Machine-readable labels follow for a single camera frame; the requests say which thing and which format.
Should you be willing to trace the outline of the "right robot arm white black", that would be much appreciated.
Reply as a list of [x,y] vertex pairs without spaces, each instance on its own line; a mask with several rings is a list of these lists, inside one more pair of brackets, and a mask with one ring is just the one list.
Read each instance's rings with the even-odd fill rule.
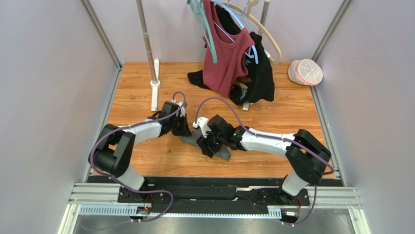
[[211,119],[200,117],[192,125],[201,131],[196,143],[208,157],[225,149],[285,157],[293,171],[285,177],[280,189],[289,196],[297,196],[308,185],[318,185],[330,167],[331,152],[304,129],[295,134],[272,134],[243,125],[233,127],[219,115]]

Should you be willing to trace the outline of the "grey cloth napkin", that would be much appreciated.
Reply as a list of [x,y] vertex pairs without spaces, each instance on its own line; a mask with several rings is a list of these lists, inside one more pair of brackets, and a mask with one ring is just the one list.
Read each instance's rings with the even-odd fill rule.
[[186,144],[189,144],[193,147],[196,147],[201,150],[202,154],[210,158],[216,156],[223,160],[229,161],[231,159],[231,153],[229,149],[222,145],[220,147],[210,147],[202,142],[202,146],[198,144],[198,140],[205,139],[201,130],[195,130],[190,133],[188,136],[181,136],[180,140]]

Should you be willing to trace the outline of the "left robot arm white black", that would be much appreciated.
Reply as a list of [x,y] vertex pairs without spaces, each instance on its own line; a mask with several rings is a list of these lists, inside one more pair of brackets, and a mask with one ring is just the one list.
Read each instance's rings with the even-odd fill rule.
[[99,174],[138,193],[146,180],[130,166],[134,146],[169,133],[190,136],[186,106],[185,101],[166,101],[160,111],[142,122],[128,126],[105,125],[90,152],[89,164]]

